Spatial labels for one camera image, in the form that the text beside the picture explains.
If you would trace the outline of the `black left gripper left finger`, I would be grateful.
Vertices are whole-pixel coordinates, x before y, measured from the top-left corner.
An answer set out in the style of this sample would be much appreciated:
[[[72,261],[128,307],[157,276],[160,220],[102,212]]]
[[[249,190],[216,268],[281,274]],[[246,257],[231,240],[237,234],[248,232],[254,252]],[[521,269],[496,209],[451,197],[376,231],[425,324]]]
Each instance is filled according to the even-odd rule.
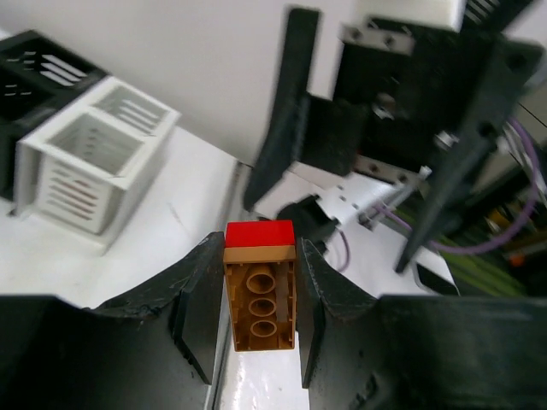
[[[1,299],[4,409],[203,409],[215,373],[221,232],[96,308]]]

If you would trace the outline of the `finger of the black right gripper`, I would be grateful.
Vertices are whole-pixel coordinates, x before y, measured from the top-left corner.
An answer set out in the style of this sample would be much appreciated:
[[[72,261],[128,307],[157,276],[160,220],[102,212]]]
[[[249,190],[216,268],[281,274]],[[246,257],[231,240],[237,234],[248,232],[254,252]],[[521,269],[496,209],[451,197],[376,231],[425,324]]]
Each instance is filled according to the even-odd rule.
[[[243,206],[251,210],[297,160],[309,111],[307,93],[321,12],[290,7],[268,132],[250,173]]]

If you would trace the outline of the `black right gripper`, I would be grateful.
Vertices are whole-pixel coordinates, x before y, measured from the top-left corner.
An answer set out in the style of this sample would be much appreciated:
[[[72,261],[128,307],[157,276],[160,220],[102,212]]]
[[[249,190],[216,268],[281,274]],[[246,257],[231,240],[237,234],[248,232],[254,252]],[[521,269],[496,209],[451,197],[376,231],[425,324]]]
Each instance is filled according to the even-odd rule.
[[[497,137],[543,59],[539,44],[479,29],[385,21],[347,26],[333,96],[311,97],[297,161],[392,184],[429,168],[430,188],[397,263],[460,225]]]

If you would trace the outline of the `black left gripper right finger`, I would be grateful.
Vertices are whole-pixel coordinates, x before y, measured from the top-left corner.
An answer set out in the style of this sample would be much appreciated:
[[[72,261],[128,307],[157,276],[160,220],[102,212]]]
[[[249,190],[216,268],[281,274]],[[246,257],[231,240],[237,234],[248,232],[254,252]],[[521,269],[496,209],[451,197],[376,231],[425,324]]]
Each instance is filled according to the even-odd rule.
[[[543,409],[541,298],[382,296],[297,243],[302,385],[313,409]]]

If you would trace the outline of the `red long lego brick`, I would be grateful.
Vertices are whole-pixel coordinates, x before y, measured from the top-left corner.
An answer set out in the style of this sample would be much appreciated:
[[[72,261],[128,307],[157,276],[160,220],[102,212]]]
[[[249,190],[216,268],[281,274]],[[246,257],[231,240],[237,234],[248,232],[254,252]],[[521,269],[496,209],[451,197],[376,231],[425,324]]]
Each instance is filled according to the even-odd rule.
[[[295,243],[290,220],[233,221],[226,226],[227,248],[287,246]]]

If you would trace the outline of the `tan long lego brick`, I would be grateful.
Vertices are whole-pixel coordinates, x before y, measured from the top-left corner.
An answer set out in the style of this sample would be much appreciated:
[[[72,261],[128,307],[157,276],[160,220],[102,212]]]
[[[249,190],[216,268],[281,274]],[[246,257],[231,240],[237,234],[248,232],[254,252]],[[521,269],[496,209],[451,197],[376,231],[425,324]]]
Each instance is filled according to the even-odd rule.
[[[237,352],[295,347],[296,258],[293,245],[224,250],[227,300]]]

